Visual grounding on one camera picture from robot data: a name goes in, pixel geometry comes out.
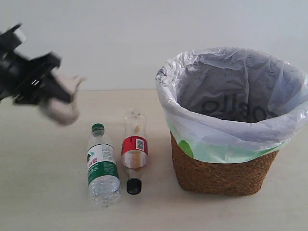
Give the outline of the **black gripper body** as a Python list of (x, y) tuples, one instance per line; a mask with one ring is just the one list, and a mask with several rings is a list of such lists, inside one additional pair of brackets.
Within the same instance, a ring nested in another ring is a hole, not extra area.
[(0, 60), (1, 98), (12, 97), (14, 104), (37, 105), (40, 103), (36, 96), (41, 80), (51, 76), (50, 72), (29, 72), (30, 59), (17, 52), (10, 53)]

